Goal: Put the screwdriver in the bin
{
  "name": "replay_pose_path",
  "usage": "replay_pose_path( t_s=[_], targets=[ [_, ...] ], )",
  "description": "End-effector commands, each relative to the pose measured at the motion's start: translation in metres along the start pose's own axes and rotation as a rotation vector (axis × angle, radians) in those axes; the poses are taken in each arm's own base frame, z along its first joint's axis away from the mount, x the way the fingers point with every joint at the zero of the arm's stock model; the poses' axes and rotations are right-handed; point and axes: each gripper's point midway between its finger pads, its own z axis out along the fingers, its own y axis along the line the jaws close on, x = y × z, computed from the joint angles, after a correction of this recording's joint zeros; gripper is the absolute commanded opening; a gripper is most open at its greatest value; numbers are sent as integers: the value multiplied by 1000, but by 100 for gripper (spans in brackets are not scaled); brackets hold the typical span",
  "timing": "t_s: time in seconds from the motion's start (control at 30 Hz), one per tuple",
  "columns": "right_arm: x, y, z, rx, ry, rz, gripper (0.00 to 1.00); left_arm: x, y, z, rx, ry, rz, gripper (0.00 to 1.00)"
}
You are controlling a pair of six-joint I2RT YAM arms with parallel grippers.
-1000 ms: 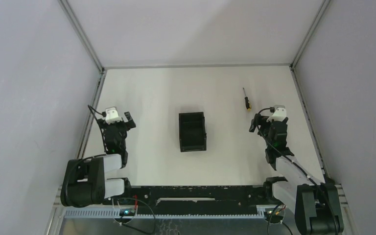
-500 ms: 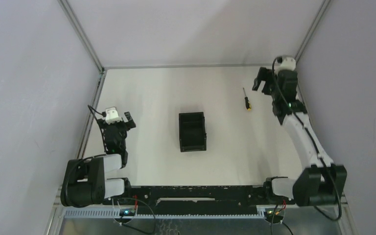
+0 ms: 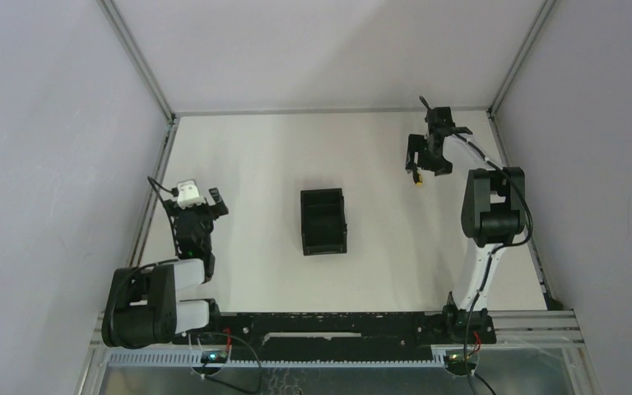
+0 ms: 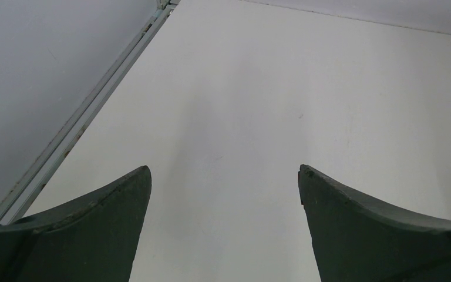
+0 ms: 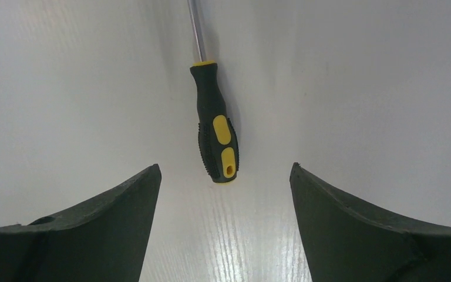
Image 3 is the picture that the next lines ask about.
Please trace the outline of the black yellow screwdriver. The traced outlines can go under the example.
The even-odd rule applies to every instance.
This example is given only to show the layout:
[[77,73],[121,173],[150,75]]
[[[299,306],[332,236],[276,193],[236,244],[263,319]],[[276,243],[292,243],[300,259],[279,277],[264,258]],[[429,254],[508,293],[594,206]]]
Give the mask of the black yellow screwdriver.
[[421,186],[423,184],[423,178],[422,178],[420,170],[417,167],[415,167],[411,173],[412,173],[414,184],[416,186]]

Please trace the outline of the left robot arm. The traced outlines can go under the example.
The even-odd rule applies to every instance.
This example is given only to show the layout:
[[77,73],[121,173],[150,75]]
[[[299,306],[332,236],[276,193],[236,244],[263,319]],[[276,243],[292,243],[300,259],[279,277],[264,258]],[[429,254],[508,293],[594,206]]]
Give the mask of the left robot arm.
[[108,347],[141,349],[171,342],[193,330],[205,343],[225,330],[213,299],[185,300],[179,292],[208,283],[216,258],[211,234],[215,221],[228,214],[217,188],[203,197],[193,181],[178,184],[175,197],[162,206],[170,221],[175,256],[114,272],[101,334]]

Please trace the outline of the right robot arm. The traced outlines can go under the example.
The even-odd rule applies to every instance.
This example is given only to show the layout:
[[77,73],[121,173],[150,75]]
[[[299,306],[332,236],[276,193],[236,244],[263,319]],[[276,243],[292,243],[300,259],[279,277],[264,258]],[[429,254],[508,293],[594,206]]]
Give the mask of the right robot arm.
[[460,221],[467,237],[462,274],[448,294],[438,319],[444,335],[464,342],[476,328],[490,324],[490,284],[504,252],[530,235],[532,216],[524,197],[525,175],[519,167],[502,167],[478,145],[472,131],[453,121],[449,107],[426,107],[424,135],[407,140],[405,170],[414,184],[422,174],[465,174]]

